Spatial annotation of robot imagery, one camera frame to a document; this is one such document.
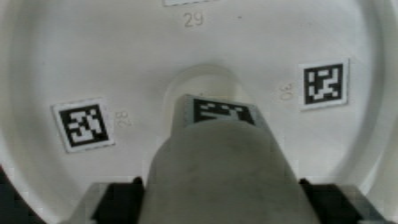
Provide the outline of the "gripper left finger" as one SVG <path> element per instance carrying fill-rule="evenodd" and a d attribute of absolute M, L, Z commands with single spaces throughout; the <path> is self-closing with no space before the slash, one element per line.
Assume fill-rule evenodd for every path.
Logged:
<path fill-rule="evenodd" d="M 144 181 L 94 183 L 87 189 L 70 224 L 139 224 Z"/>

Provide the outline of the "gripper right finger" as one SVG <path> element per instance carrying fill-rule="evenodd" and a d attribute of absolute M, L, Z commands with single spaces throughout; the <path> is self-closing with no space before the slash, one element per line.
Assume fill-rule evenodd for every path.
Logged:
<path fill-rule="evenodd" d="M 299 181 L 322 224 L 391 224 L 354 185 Z"/>

